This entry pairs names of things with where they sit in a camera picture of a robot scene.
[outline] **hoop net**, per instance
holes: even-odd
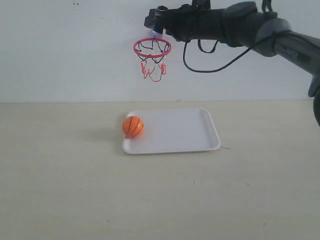
[[[165,57],[171,52],[171,43],[160,37],[148,37],[137,41],[133,50],[141,60],[141,71],[144,79],[160,82],[165,75]]]

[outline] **basketball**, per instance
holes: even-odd
[[[138,116],[129,116],[123,121],[122,130],[126,138],[134,139],[144,133],[144,122]]]

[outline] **beige table surface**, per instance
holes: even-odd
[[[131,156],[136,109],[205,108],[217,151]],[[1,240],[319,240],[311,100],[0,104]]]

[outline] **plastic tray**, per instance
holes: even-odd
[[[128,154],[162,154],[217,150],[220,139],[210,113],[202,108],[135,110],[144,133],[123,139]]]

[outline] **black robotic arm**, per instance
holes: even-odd
[[[282,56],[313,76],[308,96],[314,97],[313,111],[320,125],[320,39],[292,31],[289,23],[272,10],[271,0],[263,0],[262,10],[258,12],[254,1],[211,9],[210,0],[193,0],[191,5],[176,9],[150,9],[144,26],[158,33],[165,29],[176,41],[185,42],[185,50],[191,40],[198,40],[200,50],[201,40],[216,40],[232,48],[247,47],[246,52],[253,50],[265,57]],[[215,73],[228,66],[194,70],[185,61],[185,51],[183,61],[197,73]]]

